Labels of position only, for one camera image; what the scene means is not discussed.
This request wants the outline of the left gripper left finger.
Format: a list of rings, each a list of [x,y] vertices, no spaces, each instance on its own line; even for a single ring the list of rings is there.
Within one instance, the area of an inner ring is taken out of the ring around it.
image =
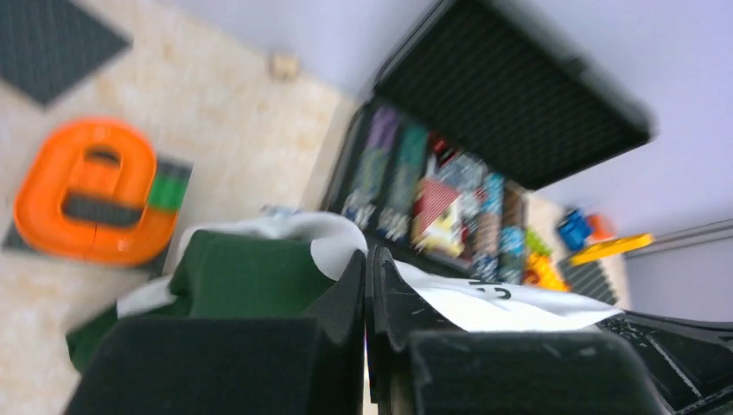
[[[68,414],[359,414],[365,256],[300,316],[135,318],[106,335]]]

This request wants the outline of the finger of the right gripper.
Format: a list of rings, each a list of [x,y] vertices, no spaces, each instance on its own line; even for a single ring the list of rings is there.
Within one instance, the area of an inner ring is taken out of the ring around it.
[[[632,346],[669,413],[732,413],[731,322],[626,311],[596,326]]]

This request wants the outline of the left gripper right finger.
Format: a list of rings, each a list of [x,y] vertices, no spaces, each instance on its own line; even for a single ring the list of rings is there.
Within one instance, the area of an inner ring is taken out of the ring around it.
[[[381,414],[662,414],[641,359],[601,331],[469,333],[366,260],[370,400]]]

